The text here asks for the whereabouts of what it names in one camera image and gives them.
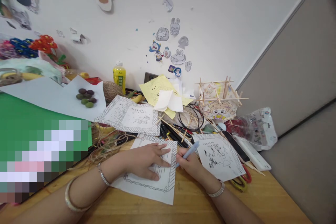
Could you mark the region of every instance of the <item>yellow banana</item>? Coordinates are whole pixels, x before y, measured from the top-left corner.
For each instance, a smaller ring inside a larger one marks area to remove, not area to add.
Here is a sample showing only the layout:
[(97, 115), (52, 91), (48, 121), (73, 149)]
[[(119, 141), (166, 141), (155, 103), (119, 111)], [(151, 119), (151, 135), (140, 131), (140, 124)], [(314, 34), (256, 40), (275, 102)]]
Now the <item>yellow banana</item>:
[[(14, 72), (4, 73), (3, 75), (1, 75), (1, 79), (6, 79), (8, 76), (14, 75), (14, 74), (16, 74), (16, 73), (14, 73)], [(22, 78), (25, 81), (30, 81), (30, 80), (33, 80), (33, 79), (43, 77), (43, 75), (37, 75), (35, 73), (21, 73), (21, 74), (22, 74)]]
[(132, 98), (131, 100), (135, 103), (139, 103), (142, 99), (142, 95), (139, 94), (138, 96), (135, 96), (134, 98)]

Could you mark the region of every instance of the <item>hand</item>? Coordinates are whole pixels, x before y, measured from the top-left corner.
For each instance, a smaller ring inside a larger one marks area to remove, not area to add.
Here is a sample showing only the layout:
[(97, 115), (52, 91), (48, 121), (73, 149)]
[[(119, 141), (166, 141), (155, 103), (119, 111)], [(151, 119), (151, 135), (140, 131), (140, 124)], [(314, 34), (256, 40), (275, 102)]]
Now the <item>hand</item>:
[(170, 149), (162, 149), (166, 146), (167, 144), (151, 143), (119, 153), (121, 162), (125, 165), (125, 171), (145, 179), (158, 181), (160, 179), (159, 176), (148, 168), (153, 163), (170, 167), (169, 163), (160, 158), (160, 156), (170, 152)]

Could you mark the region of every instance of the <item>wooden table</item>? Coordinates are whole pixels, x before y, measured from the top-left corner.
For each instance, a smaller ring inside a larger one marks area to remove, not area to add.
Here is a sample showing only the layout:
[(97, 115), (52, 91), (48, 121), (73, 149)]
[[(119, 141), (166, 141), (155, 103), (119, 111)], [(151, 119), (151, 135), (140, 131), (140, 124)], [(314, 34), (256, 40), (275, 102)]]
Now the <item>wooden table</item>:
[[(122, 150), (129, 149), (133, 141)], [(7, 223), (27, 210), (49, 192), (54, 192), (85, 170), (72, 170), (32, 195), (20, 206), (7, 204), (0, 211), (1, 223)], [(252, 183), (248, 191), (240, 193), (228, 182), (225, 186), (240, 198), (265, 223), (311, 223), (270, 172), (262, 176), (249, 169)], [(80, 223), (223, 223), (223, 220), (204, 189), (184, 170), (178, 168), (175, 179), (174, 205), (128, 194), (119, 189), (108, 188), (96, 204), (88, 210)]]

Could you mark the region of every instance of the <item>silver bracelet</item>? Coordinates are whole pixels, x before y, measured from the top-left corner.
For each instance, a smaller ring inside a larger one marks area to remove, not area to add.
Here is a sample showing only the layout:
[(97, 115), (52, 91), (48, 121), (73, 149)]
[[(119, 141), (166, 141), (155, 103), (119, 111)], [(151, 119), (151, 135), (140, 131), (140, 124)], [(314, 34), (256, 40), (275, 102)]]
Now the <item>silver bracelet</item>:
[(86, 210), (88, 210), (90, 206), (88, 207), (85, 207), (85, 208), (78, 208), (78, 207), (75, 207), (71, 201), (70, 201), (70, 197), (69, 197), (69, 189), (70, 189), (70, 186), (72, 184), (72, 182), (76, 179), (77, 177), (74, 177), (72, 180), (70, 180), (70, 182), (68, 183), (67, 187), (66, 187), (66, 190), (65, 190), (65, 203), (67, 205), (67, 207), (73, 211), (73, 212), (85, 212)]
[(100, 164), (101, 164), (101, 163), (99, 163), (99, 164), (97, 165), (97, 167), (98, 167), (98, 171), (100, 172), (100, 176), (102, 177), (102, 180), (104, 181), (105, 185), (107, 185), (107, 186), (111, 186), (111, 184), (107, 181), (107, 179), (105, 178), (103, 172), (101, 171)]
[(219, 180), (219, 181), (222, 183), (222, 186), (219, 189), (219, 191), (215, 192), (214, 194), (207, 193), (211, 198), (216, 198), (224, 192), (224, 188), (225, 188), (224, 182), (222, 180)]

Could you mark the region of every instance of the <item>clear plastic bag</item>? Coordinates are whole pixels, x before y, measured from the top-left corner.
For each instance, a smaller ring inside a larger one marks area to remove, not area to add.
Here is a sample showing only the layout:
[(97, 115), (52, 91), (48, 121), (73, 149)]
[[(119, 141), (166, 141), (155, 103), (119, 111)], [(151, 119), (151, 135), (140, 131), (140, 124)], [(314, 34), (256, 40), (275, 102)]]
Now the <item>clear plastic bag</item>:
[(268, 107), (227, 121), (225, 125), (228, 132), (245, 138), (257, 151), (269, 150), (278, 141)]

